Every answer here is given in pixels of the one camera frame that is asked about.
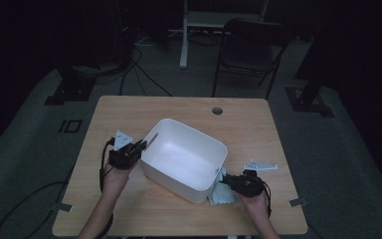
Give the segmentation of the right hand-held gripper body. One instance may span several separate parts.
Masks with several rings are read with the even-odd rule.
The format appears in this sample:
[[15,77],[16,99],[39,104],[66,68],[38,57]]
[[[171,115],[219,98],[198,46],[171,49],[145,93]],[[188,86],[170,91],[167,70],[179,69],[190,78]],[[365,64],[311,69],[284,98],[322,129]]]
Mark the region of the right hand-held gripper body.
[[243,173],[237,176],[236,180],[238,181],[238,185],[235,187],[235,190],[246,197],[255,197],[262,192],[270,195],[271,190],[269,186],[265,181],[258,177],[258,172],[276,170],[278,168],[279,167],[276,164],[251,159],[244,165]]

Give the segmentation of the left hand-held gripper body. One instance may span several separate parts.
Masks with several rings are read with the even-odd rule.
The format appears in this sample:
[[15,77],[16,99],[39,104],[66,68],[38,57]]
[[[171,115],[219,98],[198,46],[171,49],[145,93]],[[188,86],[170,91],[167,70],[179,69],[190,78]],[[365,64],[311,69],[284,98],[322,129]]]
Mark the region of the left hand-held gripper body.
[[141,151],[134,144],[132,136],[118,130],[115,133],[113,149],[109,152],[108,163],[118,169],[131,169],[141,158]]

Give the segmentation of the light blue cloth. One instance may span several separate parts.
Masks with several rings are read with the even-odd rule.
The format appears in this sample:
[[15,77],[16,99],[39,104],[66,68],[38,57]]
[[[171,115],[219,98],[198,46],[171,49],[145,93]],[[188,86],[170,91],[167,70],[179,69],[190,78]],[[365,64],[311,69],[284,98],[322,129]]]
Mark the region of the light blue cloth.
[[209,203],[212,206],[219,204],[232,204],[237,201],[237,197],[231,187],[225,183],[222,183],[222,180],[226,176],[226,172],[227,170],[225,167],[221,167],[219,169],[213,189],[208,195]]

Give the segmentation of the white plastic bin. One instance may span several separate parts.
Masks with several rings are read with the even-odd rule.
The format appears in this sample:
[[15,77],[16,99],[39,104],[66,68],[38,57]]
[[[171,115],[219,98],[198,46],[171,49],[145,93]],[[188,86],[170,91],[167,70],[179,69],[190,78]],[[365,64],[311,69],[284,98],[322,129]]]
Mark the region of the white plastic bin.
[[227,158],[227,147],[174,119],[160,120],[144,140],[144,174],[192,203],[203,203]]

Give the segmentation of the person's right hand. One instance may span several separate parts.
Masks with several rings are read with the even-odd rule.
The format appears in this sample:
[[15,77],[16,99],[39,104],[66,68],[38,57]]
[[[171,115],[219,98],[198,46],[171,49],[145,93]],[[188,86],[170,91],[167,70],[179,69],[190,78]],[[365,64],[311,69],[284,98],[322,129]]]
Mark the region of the person's right hand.
[[237,194],[251,218],[268,218],[268,200],[264,192],[258,196],[247,197]]

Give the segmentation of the person's left hand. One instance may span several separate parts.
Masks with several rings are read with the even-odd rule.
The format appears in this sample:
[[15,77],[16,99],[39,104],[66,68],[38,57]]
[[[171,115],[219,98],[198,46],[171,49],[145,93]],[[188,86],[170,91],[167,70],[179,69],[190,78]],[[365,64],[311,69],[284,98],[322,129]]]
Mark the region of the person's left hand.
[[130,169],[118,169],[107,164],[103,172],[102,195],[111,199],[117,199],[124,189],[130,173]]

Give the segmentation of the black stand base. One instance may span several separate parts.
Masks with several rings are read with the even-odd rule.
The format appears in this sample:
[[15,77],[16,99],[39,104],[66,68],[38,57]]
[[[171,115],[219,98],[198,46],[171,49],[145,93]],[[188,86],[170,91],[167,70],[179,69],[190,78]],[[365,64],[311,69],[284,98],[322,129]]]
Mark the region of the black stand base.
[[309,81],[303,88],[286,87],[286,94],[292,109],[301,113],[318,113],[324,118],[333,118],[334,114],[322,100],[319,91],[322,84]]
[[61,81],[45,106],[62,106],[65,102],[87,102],[96,83],[96,78],[82,76],[72,66],[57,68]]

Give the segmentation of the black folding chair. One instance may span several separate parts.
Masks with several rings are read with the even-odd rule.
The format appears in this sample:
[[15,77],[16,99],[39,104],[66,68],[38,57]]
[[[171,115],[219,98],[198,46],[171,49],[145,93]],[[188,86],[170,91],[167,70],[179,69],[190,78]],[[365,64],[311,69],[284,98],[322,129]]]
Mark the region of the black folding chair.
[[265,100],[271,94],[282,56],[292,41],[287,25],[234,18],[222,28],[212,95],[216,96],[220,73],[260,76],[261,85],[272,76]]

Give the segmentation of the white metal desk frame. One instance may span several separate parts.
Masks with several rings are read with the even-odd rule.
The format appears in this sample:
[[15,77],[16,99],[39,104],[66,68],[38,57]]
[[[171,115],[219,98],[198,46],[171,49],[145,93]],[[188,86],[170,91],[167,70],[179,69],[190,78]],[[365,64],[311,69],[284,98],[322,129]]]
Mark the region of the white metal desk frame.
[[186,69],[188,66],[188,28],[222,28],[229,20],[233,18],[248,18],[252,20],[263,21],[266,16],[270,0],[262,0],[261,10],[258,14],[252,13],[234,13],[234,12],[209,12],[209,11],[190,11],[188,9],[188,0],[183,0],[182,14],[182,46],[179,58],[179,68]]

